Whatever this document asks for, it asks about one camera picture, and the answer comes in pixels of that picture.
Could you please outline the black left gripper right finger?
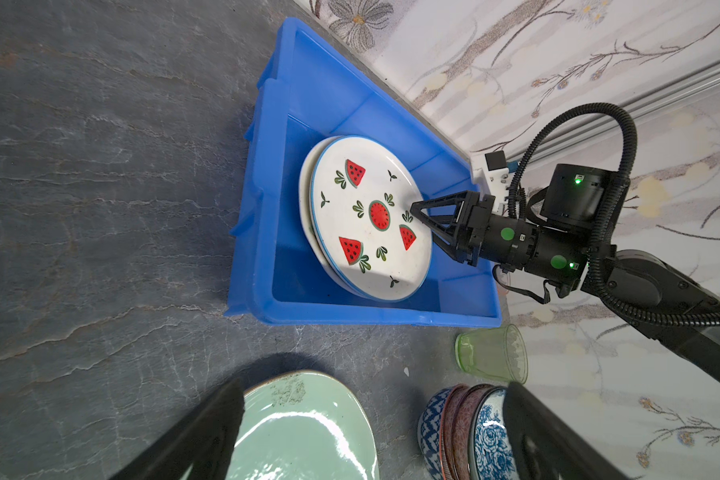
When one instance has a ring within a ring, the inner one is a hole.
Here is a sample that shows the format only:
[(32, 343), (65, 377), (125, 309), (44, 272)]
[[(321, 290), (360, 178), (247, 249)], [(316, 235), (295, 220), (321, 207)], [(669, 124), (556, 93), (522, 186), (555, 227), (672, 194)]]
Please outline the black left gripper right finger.
[(518, 382), (506, 389), (503, 417), (521, 479), (627, 480)]

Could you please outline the light green ceramic plate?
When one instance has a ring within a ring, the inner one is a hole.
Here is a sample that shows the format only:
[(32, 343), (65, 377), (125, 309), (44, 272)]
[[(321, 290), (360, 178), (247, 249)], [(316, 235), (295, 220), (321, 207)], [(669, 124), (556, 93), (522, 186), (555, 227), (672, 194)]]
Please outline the light green ceramic plate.
[(356, 396), (312, 370), (250, 388), (224, 479), (378, 479), (373, 431)]

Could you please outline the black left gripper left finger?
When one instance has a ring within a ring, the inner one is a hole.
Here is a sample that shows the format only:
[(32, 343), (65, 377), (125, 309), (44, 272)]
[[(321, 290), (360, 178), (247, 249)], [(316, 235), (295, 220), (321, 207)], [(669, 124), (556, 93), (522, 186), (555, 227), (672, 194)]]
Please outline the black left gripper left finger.
[(242, 383), (227, 381), (113, 477), (226, 478), (244, 406)]

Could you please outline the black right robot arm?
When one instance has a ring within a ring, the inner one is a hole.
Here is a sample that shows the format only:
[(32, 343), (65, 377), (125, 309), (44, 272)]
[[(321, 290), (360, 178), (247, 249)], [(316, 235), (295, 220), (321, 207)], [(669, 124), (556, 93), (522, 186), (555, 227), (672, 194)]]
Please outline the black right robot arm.
[(602, 262), (591, 259), (595, 216), (615, 177), (613, 171), (557, 165), (549, 186), (528, 202), (541, 204), (539, 217), (497, 214), (494, 197), (475, 191), (415, 202), (411, 214), (454, 261), (475, 266), (486, 259), (495, 271), (535, 275), (559, 297), (581, 289), (720, 383), (719, 296), (656, 256), (619, 250), (608, 239), (596, 243)]

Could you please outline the white watermelon pattern plate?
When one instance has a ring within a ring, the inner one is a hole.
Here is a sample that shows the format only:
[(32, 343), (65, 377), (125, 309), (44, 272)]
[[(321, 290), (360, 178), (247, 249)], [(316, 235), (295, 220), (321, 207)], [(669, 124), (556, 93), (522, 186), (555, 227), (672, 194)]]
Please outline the white watermelon pattern plate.
[(313, 230), (333, 271), (363, 297), (399, 302), (423, 286), (431, 232), (410, 213), (422, 195), (401, 160), (361, 136), (332, 141), (311, 173)]

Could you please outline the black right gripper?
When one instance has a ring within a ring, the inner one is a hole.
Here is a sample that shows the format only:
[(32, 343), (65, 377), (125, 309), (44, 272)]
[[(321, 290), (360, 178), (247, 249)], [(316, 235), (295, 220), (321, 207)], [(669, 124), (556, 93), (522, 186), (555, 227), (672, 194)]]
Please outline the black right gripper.
[(432, 231), (434, 243), (457, 263), (475, 265), (483, 258), (551, 282), (579, 281), (580, 238), (497, 215), (492, 202), (490, 196), (462, 191), (414, 202), (410, 213)]

